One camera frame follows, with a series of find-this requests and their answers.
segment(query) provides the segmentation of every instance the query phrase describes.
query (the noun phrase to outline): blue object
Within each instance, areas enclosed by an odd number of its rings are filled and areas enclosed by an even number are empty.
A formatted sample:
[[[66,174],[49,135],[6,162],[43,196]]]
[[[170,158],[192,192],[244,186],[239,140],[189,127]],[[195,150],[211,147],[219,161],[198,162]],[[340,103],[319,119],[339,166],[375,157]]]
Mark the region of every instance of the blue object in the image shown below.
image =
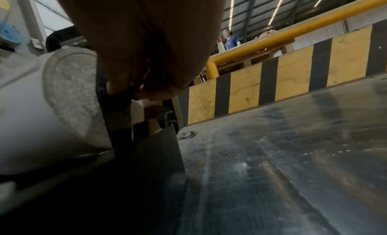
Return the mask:
[[[21,44],[21,37],[14,26],[0,23],[0,42],[15,47]]]
[[[232,48],[238,46],[238,44],[237,44],[238,41],[241,41],[239,36],[237,36],[237,35],[231,36],[231,38],[226,42],[226,49],[229,50],[229,49],[232,49]]]

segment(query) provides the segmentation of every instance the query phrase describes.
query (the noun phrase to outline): dusty metal surface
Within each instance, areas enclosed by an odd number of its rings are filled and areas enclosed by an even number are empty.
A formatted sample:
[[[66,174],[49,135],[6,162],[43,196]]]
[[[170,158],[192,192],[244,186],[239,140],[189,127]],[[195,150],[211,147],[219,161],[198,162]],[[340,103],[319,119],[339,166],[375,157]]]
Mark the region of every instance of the dusty metal surface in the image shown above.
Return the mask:
[[[385,234],[387,75],[186,127],[177,234]]]

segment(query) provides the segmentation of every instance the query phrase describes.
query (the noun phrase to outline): yellow and black striped barrier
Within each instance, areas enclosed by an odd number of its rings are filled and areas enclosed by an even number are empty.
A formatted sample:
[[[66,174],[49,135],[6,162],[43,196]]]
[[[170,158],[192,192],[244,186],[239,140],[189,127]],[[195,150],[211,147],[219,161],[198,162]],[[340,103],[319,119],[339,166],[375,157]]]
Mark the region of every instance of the yellow and black striped barrier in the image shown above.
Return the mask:
[[[179,103],[191,125],[387,69],[387,20],[191,86]]]

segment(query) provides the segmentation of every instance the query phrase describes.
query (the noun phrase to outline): yellow handrail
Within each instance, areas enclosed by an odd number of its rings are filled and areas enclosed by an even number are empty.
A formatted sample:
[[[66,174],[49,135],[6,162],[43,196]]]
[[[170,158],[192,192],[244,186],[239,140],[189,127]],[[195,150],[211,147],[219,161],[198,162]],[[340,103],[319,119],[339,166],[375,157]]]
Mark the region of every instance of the yellow handrail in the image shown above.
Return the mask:
[[[206,64],[207,78],[215,79],[219,77],[218,68],[216,67],[217,65],[231,62],[237,58],[247,56],[269,46],[279,45],[300,35],[304,35],[319,28],[342,21],[384,4],[387,4],[387,0],[357,0],[290,27],[281,29],[280,31],[261,40],[252,41],[226,52],[213,55],[208,59]]]

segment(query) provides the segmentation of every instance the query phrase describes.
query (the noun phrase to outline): blue shirt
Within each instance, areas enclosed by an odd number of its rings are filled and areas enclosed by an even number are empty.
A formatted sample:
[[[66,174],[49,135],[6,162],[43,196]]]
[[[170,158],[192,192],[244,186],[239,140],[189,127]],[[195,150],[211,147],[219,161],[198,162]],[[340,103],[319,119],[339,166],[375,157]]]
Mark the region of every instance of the blue shirt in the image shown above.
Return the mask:
[[[229,50],[238,46],[238,41],[241,41],[241,39],[237,35],[231,36],[231,38],[226,42],[226,49]]]

